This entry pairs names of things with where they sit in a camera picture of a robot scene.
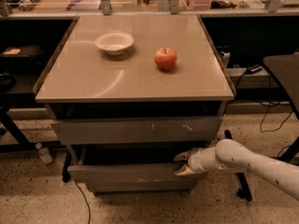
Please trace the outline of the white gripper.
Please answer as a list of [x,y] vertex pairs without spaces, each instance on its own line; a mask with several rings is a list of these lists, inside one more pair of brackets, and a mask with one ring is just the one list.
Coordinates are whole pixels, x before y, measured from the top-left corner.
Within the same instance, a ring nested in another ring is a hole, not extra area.
[[195,175],[221,167],[220,160],[216,157],[216,148],[193,148],[183,151],[173,159],[173,162],[186,161],[187,164],[181,166],[174,172],[177,176]]

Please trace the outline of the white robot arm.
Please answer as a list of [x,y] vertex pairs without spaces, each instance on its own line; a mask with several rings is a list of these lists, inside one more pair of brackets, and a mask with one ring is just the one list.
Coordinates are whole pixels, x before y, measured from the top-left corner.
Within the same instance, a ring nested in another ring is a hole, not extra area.
[[179,153],[174,162],[184,161],[175,175],[195,175],[212,170],[240,173],[252,171],[273,186],[299,200],[299,167],[255,153],[232,139],[214,147],[193,148]]

